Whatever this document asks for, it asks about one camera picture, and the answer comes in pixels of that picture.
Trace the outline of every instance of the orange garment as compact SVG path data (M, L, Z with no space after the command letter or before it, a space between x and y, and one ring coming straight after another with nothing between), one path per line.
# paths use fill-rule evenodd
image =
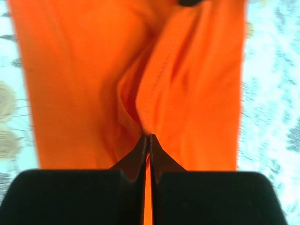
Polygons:
M144 129L188 170L236 169L244 1L9 4L42 168L109 168Z

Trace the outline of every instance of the patterned tablecloth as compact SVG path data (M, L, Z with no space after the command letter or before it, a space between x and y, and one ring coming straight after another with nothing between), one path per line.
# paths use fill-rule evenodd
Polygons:
M300 0L249 0L242 71L239 170L272 182L300 224ZM22 61L0 0L0 202L16 175L38 168Z

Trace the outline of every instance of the beige circular pattern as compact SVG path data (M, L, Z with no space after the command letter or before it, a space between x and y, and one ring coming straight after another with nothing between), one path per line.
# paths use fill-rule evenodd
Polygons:
M9 159L19 152L17 136L4 126L0 126L0 160Z
M247 38L251 38L251 37L253 36L253 34L254 34L254 26L253 26L253 24L250 23L250 22L247 22L246 25L247 25L247 26L246 26L246 28L247 28L246 37L247 37Z
M14 91L0 81L0 122L7 121L15 109Z
M267 6L268 0L261 0L261 6Z

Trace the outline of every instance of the black plastic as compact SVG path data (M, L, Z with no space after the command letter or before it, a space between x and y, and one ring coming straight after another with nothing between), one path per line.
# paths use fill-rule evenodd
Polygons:
M179 4L186 7L192 7L197 5L201 1L203 0L179 0Z
M13 181L0 225L141 225L150 153L154 225L286 225L268 179L255 172L189 172L142 136L109 170L31 170Z

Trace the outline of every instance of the orange fabric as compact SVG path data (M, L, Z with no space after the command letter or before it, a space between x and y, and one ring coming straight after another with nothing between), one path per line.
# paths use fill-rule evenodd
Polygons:
M236 169L244 1L9 4L42 168L109 168L144 129L187 169Z

